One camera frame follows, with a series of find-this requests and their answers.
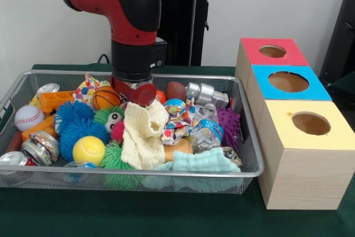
wire basket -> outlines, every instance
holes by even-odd
[[[110,73],[91,72],[98,80],[108,80]],[[85,79],[85,72],[31,70],[21,74],[0,102],[0,155],[17,131],[16,110],[28,104],[38,88],[57,83],[62,91],[75,90]],[[185,193],[242,194],[253,177],[263,171],[263,161],[253,126],[249,105],[241,82],[234,77],[196,75],[153,75],[157,89],[165,91],[174,80],[205,83],[233,97],[233,109],[241,114],[241,134],[238,137],[240,173],[169,172],[155,170],[107,170],[63,168],[69,162],[62,157],[50,167],[0,165],[0,187],[35,189],[166,191]]]

wooden cube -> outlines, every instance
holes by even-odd
[[[246,91],[252,65],[308,66],[293,39],[242,38],[239,44],[235,76]]]
[[[308,63],[293,39],[242,38],[240,40],[235,76],[243,82],[256,129],[259,127],[265,105],[265,97],[252,67],[257,65],[281,65],[286,68],[291,65],[308,66]],[[278,74],[275,79],[272,79],[285,81],[280,79],[280,76],[281,74]]]
[[[258,136],[267,209],[337,209],[355,171],[355,134],[329,101],[266,100]]]
[[[332,100],[308,66],[253,65],[246,95],[257,129],[264,99]]]

cream knit cloth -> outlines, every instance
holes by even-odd
[[[135,169],[154,169],[165,162],[161,134],[169,115],[157,100],[142,108],[131,102],[124,113],[121,160]]]

blue box lid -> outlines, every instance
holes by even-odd
[[[308,66],[253,65],[252,68],[265,99],[332,100]]]

white wall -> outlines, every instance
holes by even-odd
[[[342,0],[209,0],[203,64],[235,66],[241,37],[293,38],[319,74]]]
[[[235,66],[241,37],[294,38],[319,72],[341,0],[209,0],[203,65]],[[0,0],[0,97],[35,63],[95,62],[109,53],[105,18],[62,0]]]

